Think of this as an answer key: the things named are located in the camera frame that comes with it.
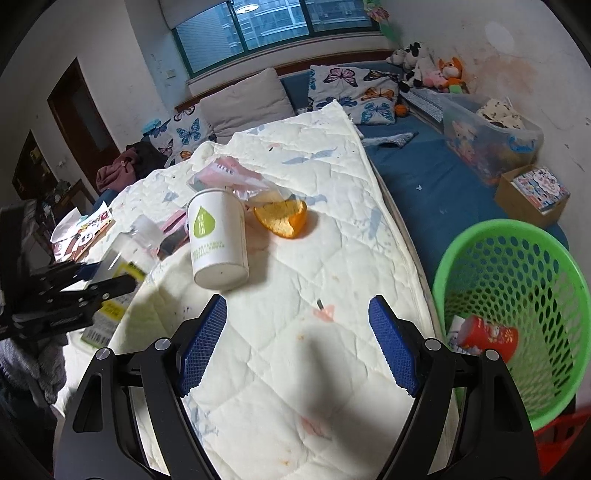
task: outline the window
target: window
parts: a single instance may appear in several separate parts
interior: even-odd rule
[[[363,0],[233,0],[173,29],[192,77],[273,44],[342,31],[377,30]]]

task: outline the door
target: door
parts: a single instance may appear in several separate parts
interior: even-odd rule
[[[96,172],[119,156],[74,59],[47,99],[78,165],[96,189]]]

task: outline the orange ball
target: orange ball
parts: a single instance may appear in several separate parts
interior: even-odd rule
[[[394,113],[396,116],[407,116],[408,115],[408,107],[406,105],[397,105],[394,107]]]

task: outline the green basket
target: green basket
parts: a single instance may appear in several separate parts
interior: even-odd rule
[[[478,223],[443,255],[433,296],[444,332],[472,313],[518,328],[507,367],[534,431],[564,410],[591,356],[591,297],[558,240],[517,220]]]

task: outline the window frame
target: window frame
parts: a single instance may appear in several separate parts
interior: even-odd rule
[[[306,0],[299,0],[300,6],[301,6],[301,11],[304,15],[304,20],[306,21],[306,27],[308,28],[308,32],[309,32],[307,35],[300,35],[298,37],[288,38],[286,40],[281,40],[281,41],[274,42],[274,43],[271,43],[268,45],[263,45],[262,47],[249,49],[248,46],[246,45],[246,40],[244,38],[244,34],[242,33],[242,29],[240,28],[238,16],[236,15],[236,12],[234,11],[233,1],[226,0],[226,2],[220,2],[219,4],[222,4],[222,3],[226,3],[228,6],[228,10],[230,11],[230,16],[232,17],[234,27],[236,28],[236,31],[238,33],[238,38],[240,39],[240,44],[242,46],[243,52],[233,55],[231,57],[228,57],[226,59],[217,61],[216,63],[213,63],[209,67],[201,69],[198,72],[194,72],[193,68],[191,67],[191,63],[189,62],[189,58],[187,57],[187,54],[184,50],[183,43],[181,42],[180,36],[178,35],[177,29],[176,29],[176,27],[173,28],[171,31],[173,33],[174,41],[177,44],[178,52],[180,53],[181,58],[183,59],[183,63],[185,65],[187,73],[189,74],[190,79],[194,79],[200,75],[203,75],[204,73],[207,73],[210,70],[217,69],[218,67],[220,67],[226,63],[230,63],[231,61],[239,60],[241,58],[247,57],[247,56],[252,55],[254,53],[259,53],[261,51],[269,50],[270,48],[275,48],[275,47],[279,47],[282,45],[286,45],[288,43],[294,43],[294,42],[301,41],[301,40],[310,40],[312,38],[322,38],[322,37],[330,37],[333,35],[342,35],[344,33],[362,33],[362,32],[379,31],[379,24],[376,21],[374,21],[373,19],[368,17],[368,19],[371,22],[371,25],[368,27],[335,28],[332,30],[323,30],[323,31],[316,32],[316,31],[314,31],[314,25],[312,23],[312,18],[310,17],[310,13],[308,12]]]

